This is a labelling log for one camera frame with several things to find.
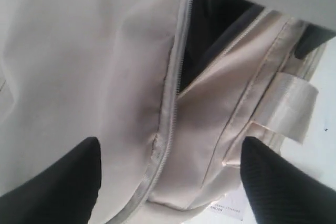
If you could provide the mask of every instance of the canvas bag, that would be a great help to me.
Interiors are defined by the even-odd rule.
[[[317,95],[306,80],[323,50],[296,57],[303,21],[245,2],[231,15],[229,0],[228,27],[208,40],[205,22],[193,50],[193,0],[1,1],[14,102],[0,126],[0,196],[96,136],[89,223],[181,223],[239,185],[246,135],[274,150],[303,139]],[[210,57],[183,71],[202,49]]]

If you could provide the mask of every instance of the clothing label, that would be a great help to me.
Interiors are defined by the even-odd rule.
[[[230,191],[219,201],[212,203],[208,210],[218,214],[227,215],[238,220],[243,220],[248,204],[247,196],[241,185],[237,190]]]

